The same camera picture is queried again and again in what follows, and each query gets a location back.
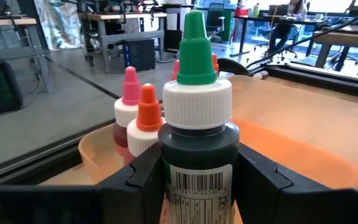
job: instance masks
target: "label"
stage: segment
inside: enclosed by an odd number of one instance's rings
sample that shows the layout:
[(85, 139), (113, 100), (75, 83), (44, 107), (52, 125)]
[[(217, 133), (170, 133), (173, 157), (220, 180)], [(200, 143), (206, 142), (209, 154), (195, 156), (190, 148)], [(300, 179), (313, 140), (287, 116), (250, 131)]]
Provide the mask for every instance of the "label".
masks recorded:
[(232, 224), (232, 165), (188, 170), (166, 164), (172, 224)]

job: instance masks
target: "bottle neck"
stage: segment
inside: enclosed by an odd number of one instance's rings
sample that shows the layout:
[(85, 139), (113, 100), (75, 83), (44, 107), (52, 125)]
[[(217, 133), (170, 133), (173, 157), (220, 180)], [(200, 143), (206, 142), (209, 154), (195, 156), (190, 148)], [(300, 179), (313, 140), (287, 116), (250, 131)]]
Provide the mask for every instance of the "bottle neck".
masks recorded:
[(175, 128), (175, 127), (172, 127), (172, 129), (175, 134), (179, 134), (182, 136), (205, 137), (205, 136), (212, 136), (215, 134), (219, 134), (220, 132), (224, 131), (225, 127), (226, 127), (225, 125), (221, 125), (216, 128), (203, 129), (203, 130), (188, 130), (188, 129)]

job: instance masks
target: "red cap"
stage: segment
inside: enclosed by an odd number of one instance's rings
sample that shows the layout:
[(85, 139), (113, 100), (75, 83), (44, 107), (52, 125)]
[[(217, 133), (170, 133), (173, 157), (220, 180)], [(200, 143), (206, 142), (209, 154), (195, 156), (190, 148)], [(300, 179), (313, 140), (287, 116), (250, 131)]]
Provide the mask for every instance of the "red cap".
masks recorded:
[(173, 72), (172, 72), (172, 79), (171, 81), (174, 81), (177, 79), (177, 74), (179, 72), (179, 59), (175, 61), (175, 66), (173, 67)]
[(216, 72), (216, 76), (219, 76), (218, 56), (215, 53), (212, 54), (212, 66)]
[(122, 102), (128, 106), (135, 106), (140, 99), (140, 82), (136, 76), (136, 68), (125, 68), (124, 94)]
[(158, 131), (162, 125), (160, 104), (155, 96), (154, 86), (145, 84), (142, 86), (141, 98), (139, 101), (139, 114), (136, 119), (136, 126), (141, 131)]

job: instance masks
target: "white cap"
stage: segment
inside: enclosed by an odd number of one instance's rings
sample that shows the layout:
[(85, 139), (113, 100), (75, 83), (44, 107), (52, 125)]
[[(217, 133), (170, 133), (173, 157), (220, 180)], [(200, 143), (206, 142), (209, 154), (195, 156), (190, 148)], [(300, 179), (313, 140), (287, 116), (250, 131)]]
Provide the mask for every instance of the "white cap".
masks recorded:
[(228, 80), (207, 85), (168, 82), (162, 91), (165, 120), (170, 126), (201, 130), (230, 121), (232, 88)]
[(158, 131), (141, 131), (137, 128), (136, 119), (134, 119), (128, 124), (127, 137), (129, 152), (137, 157), (158, 142)]
[(126, 128), (128, 124), (137, 118), (138, 105), (128, 106), (122, 102), (122, 98), (114, 103), (114, 113), (116, 115), (116, 123)]

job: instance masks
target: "orange cap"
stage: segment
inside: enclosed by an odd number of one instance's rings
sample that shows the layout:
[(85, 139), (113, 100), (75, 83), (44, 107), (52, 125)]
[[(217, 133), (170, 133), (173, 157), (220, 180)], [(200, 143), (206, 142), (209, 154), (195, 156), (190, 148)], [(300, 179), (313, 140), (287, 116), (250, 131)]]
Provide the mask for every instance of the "orange cap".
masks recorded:
[(155, 96), (154, 86), (145, 84), (142, 86), (139, 101), (139, 114), (136, 126), (141, 131), (158, 131), (162, 125), (160, 104)]
[(216, 72), (216, 76), (218, 77), (219, 76), (219, 64), (218, 64), (218, 56), (215, 53), (212, 54), (212, 66)]

